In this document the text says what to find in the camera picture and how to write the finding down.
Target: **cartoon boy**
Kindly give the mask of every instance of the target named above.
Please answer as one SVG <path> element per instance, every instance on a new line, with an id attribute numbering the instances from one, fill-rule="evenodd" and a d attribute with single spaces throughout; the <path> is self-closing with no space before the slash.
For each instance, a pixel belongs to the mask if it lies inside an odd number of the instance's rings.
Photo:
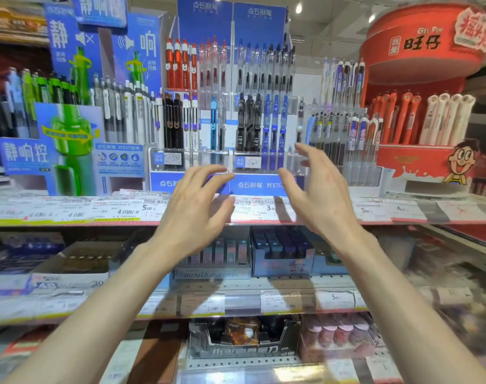
<path id="1" fill-rule="evenodd" d="M 447 158 L 451 174 L 444 178 L 444 183 L 466 185 L 465 173 L 476 164 L 475 154 L 478 151 L 478 141 L 476 139 L 468 139 L 459 143 L 455 147 L 455 152 Z"/>

